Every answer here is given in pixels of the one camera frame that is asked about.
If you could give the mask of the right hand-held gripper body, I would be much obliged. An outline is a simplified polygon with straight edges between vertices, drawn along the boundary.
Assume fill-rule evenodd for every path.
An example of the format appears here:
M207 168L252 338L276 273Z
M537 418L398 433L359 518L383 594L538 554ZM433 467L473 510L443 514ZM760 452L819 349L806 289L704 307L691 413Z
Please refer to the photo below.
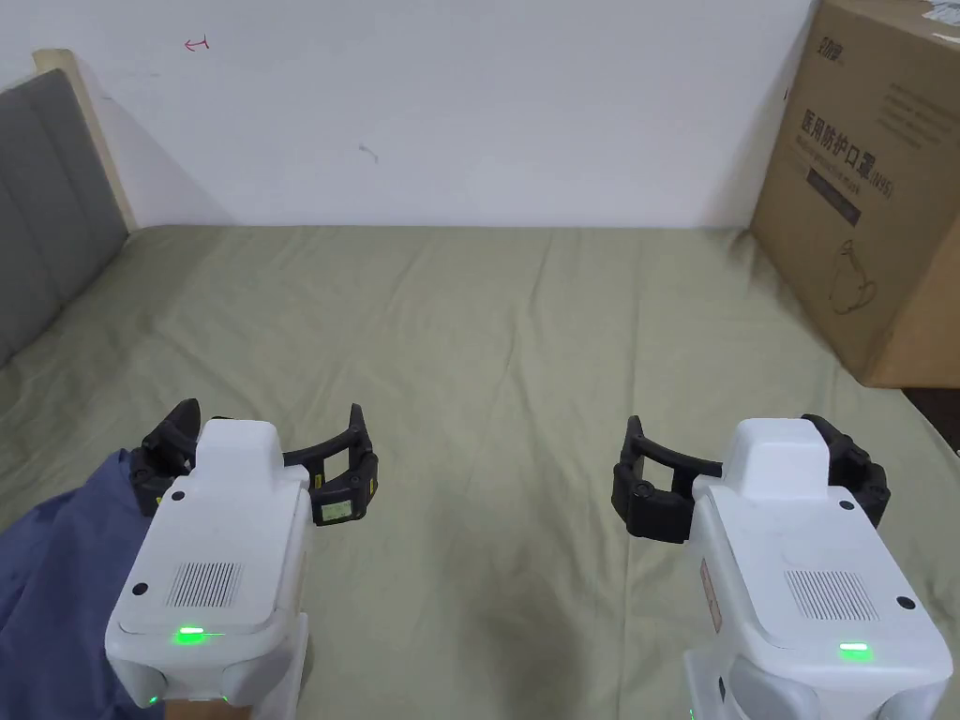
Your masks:
M712 636L694 719L931 719L948 647L807 419L741 422L699 477L689 549Z

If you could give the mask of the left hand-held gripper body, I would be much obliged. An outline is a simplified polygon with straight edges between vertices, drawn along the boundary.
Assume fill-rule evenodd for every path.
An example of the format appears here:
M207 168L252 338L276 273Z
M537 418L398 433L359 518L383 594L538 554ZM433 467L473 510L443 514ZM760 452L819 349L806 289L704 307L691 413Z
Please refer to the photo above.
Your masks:
M138 707L185 699L292 719L308 645L301 609L308 473L276 428L210 419L162 497L107 624L108 661Z

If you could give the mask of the person's left hand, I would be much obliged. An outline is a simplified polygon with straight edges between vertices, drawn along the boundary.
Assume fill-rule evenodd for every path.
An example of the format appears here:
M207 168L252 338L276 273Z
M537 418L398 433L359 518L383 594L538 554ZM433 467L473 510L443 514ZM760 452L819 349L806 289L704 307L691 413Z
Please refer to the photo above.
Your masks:
M231 719L233 707L224 699L170 699L164 704L166 720Z

